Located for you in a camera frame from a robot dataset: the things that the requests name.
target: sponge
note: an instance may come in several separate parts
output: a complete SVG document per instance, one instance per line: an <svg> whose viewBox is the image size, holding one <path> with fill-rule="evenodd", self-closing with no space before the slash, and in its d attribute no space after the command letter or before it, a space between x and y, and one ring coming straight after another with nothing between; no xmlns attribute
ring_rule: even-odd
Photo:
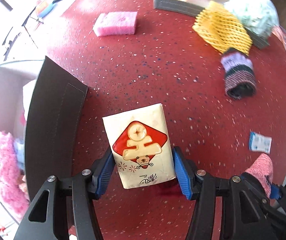
<svg viewBox="0 0 286 240"><path fill-rule="evenodd" d="M101 13L96 20L93 31L96 36L134 34L137 12Z"/></svg>

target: firework graphic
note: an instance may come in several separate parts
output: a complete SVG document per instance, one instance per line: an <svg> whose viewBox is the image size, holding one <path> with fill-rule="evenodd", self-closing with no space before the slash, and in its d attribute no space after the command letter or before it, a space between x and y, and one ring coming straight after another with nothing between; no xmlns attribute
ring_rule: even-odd
<svg viewBox="0 0 286 240"><path fill-rule="evenodd" d="M121 170L126 170L126 167L127 167L127 165L125 165L125 163L122 163L122 162L120 162L119 164L118 164L118 167L121 169Z"/></svg>
<svg viewBox="0 0 286 240"><path fill-rule="evenodd" d="M128 169L129 171L135 172L136 171L136 167L135 166L130 166L130 168Z"/></svg>

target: red floor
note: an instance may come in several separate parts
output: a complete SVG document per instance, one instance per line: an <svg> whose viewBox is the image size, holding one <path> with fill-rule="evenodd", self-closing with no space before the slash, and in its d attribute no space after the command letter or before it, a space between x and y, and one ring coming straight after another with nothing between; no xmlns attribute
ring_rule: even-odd
<svg viewBox="0 0 286 240"><path fill-rule="evenodd" d="M138 11L135 35L98 38L92 26L110 11ZM276 38L253 47L257 94L224 95L220 55L192 31L194 18L153 9L153 0L76 0L51 36L49 56L89 86L82 111L73 174L108 147L102 117L162 103L173 145L215 176L240 174L259 156L250 131L272 137L274 182L286 174L286 53ZM194 202L175 180L126 190L114 174L96 214L105 240L185 238ZM213 239L219 235L216 218Z"/></svg>

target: blue gripper pad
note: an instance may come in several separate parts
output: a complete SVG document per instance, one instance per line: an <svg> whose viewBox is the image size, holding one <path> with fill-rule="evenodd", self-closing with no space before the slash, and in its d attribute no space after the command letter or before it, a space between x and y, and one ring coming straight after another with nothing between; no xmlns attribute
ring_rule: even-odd
<svg viewBox="0 0 286 240"><path fill-rule="evenodd" d="M97 188L95 191L96 199L99 199L103 194L105 194L108 183L110 182L110 177L113 173L114 165L115 161L113 158L113 154L109 148L109 150L100 160L100 167L98 168L100 173L97 175Z"/></svg>
<svg viewBox="0 0 286 240"><path fill-rule="evenodd" d="M174 160L174 169L181 191L188 200L191 200L193 195L193 179L195 175L179 147L174 147L172 149L172 155Z"/></svg>

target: multicolored fabric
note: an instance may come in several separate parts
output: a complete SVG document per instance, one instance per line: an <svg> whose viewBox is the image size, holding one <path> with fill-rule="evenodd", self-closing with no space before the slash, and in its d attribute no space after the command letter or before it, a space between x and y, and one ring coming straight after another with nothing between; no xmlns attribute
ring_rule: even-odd
<svg viewBox="0 0 286 240"><path fill-rule="evenodd" d="M222 56L221 63L225 69L225 93L241 99L256 92L253 64L246 54L229 48Z"/></svg>

